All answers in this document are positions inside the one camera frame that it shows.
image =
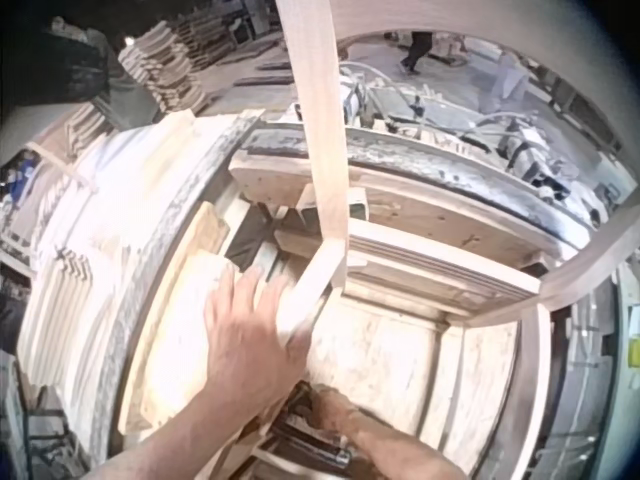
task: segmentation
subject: wooden plank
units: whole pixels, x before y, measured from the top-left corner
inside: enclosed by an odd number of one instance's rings
[[[522,312],[524,310],[537,305],[538,302],[540,302],[540,298],[536,295],[535,297],[527,298],[526,300],[522,300],[505,307],[490,309],[489,311],[482,312],[468,320],[449,320],[449,323],[456,326],[464,325],[467,328],[479,328],[517,322],[522,319]]]
[[[523,311],[510,393],[487,460],[494,478],[521,479],[531,460],[551,375],[551,320],[537,304]]]
[[[291,336],[300,328],[313,328],[308,324],[308,316],[329,285],[336,269],[344,261],[344,243],[329,238],[322,242],[298,283],[286,295],[278,309],[276,324],[278,338],[286,345]]]
[[[256,155],[308,157],[299,123],[265,123],[243,147]],[[347,127],[349,164],[372,168],[447,188],[517,216],[576,248],[584,247],[594,228],[561,204],[543,202],[532,185],[440,146],[390,133]]]
[[[339,389],[356,405],[413,434],[433,374],[437,332],[397,318],[397,312],[344,296],[328,302],[316,323],[307,365],[312,383]]]
[[[153,427],[182,410],[206,381],[209,344],[202,312],[229,264],[199,250],[179,273],[144,371],[140,411]]]
[[[354,242],[366,245],[378,245],[397,252],[415,254],[416,257],[427,258],[442,264],[447,271],[467,272],[470,278],[486,278],[496,285],[513,286],[523,294],[535,295],[540,288],[540,281],[524,274],[464,250],[435,242],[426,238],[402,232],[382,225],[362,220],[349,220],[349,234]]]
[[[640,188],[578,255],[542,278],[540,302],[550,311],[577,302],[640,247]]]
[[[307,237],[287,230],[276,230],[274,235],[282,250],[304,258],[311,258],[320,243],[317,237]],[[423,269],[351,250],[348,262],[356,260],[358,267],[349,268],[347,282],[356,278],[361,281],[373,281],[382,287],[401,290],[402,294],[418,295],[425,305],[461,317],[472,316],[470,310],[478,310],[491,300],[490,295],[481,296],[438,283]],[[499,304],[493,301],[489,305],[495,307]]]
[[[78,172],[76,172],[76,170],[73,168],[72,165],[66,163],[64,160],[61,160],[60,158],[58,158],[56,155],[49,152],[48,150],[45,150],[43,147],[41,147],[37,143],[29,142],[27,143],[26,147],[36,152],[44,160],[54,164],[56,167],[62,170],[66,175],[69,175],[71,178],[79,182],[81,185],[84,185],[85,187],[89,188],[92,192],[95,193],[97,191],[98,187],[96,187],[95,183],[92,180],[89,180],[83,177],[82,175],[80,175]]]
[[[254,202],[295,207],[311,179],[308,160],[238,151],[229,170]],[[512,267],[539,250],[568,259],[576,250],[552,235],[478,200],[399,175],[350,166],[364,187],[370,221],[462,248]]]
[[[142,399],[143,373],[160,321],[185,262],[199,250],[216,253],[228,232],[229,227],[217,216],[215,207],[208,202],[202,203],[162,276],[162,281],[156,291],[149,313],[147,313],[144,320],[138,346],[129,369],[120,409],[120,418],[118,420],[120,433],[127,434],[150,427],[149,423],[140,415],[139,410]]]
[[[329,0],[277,0],[309,145],[309,158],[325,239],[344,242],[332,283],[346,281],[349,170],[336,39]]]
[[[444,432],[447,415],[456,383],[456,372],[462,351],[464,331],[449,327],[438,339],[438,361],[433,388],[428,393],[425,418],[418,431],[418,438],[431,448],[437,449]]]
[[[442,310],[423,301],[419,296],[400,292],[372,282],[347,279],[344,294],[435,322],[443,322],[445,319],[445,313]]]

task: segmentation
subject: wooden slat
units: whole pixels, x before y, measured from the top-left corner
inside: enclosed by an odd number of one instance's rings
[[[349,220],[349,234],[359,244],[378,245],[396,252],[408,252],[441,264],[447,271],[465,272],[470,278],[486,278],[490,282],[514,287],[523,294],[535,295],[538,279],[515,269],[464,250],[418,237],[410,233],[362,220]]]
[[[338,40],[402,30],[457,32],[534,58],[601,110],[640,174],[640,99],[601,28],[571,2],[540,0],[331,0]],[[573,28],[565,28],[573,23]],[[590,52],[576,55],[576,51]]]
[[[348,248],[347,139],[340,100],[336,39],[329,0],[277,0],[325,239],[344,242],[343,263],[332,280],[336,287],[346,281]]]
[[[346,264],[344,258],[344,243],[341,240],[329,238],[322,242],[300,280],[283,300],[278,309],[276,323],[278,337],[282,345],[286,345],[297,330],[306,325],[309,314],[329,285],[336,269],[340,264]],[[339,296],[342,288],[334,290]]]

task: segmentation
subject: person's leg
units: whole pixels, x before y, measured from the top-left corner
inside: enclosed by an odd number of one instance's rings
[[[407,58],[402,60],[402,65],[409,71],[415,72],[418,60],[424,57],[433,46],[433,33],[411,32],[411,46]]]

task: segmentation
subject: lumber stack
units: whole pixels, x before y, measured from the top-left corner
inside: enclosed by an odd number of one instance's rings
[[[222,18],[212,10],[198,10],[177,20],[171,29],[187,47],[194,72],[213,65],[236,48]]]
[[[163,21],[122,50],[118,60],[151,91],[163,112],[198,112],[205,105],[206,96],[193,75],[188,52]]]
[[[111,133],[113,126],[92,104],[81,107],[64,125],[67,154],[78,158],[103,133]]]

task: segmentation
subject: wooden board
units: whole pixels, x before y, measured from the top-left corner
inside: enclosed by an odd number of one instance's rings
[[[447,417],[455,405],[452,405],[458,364],[462,351],[464,331],[459,327],[449,327],[438,337],[438,359],[433,388],[428,394],[424,422],[418,431],[418,438],[431,448],[438,449]]]
[[[203,312],[228,264],[199,250],[176,280],[144,371],[140,411],[153,427],[164,425],[204,386],[209,343]]]
[[[495,428],[513,366],[517,323],[467,330],[462,378],[444,455],[469,474]]]
[[[327,304],[309,353],[312,382],[338,388],[395,428],[418,428],[436,332],[347,297]]]
[[[248,199],[295,207],[311,179],[305,159],[237,152],[229,171]],[[351,185],[364,187],[370,221],[437,240],[509,266],[542,250],[569,258],[569,245],[477,200],[398,175],[349,168]]]
[[[217,216],[213,205],[207,202],[200,205],[162,276],[162,282],[156,291],[149,313],[144,320],[144,327],[133,356],[122,400],[120,419],[118,421],[120,433],[127,434],[132,431],[144,430],[151,426],[140,415],[143,372],[146,369],[148,355],[171,292],[188,259],[197,254],[199,250],[216,253],[225,240],[228,231],[229,227]]]
[[[276,4],[309,145],[322,235],[344,242],[345,261],[332,280],[334,287],[343,287],[349,247],[349,167],[331,5],[329,0],[277,0]]]

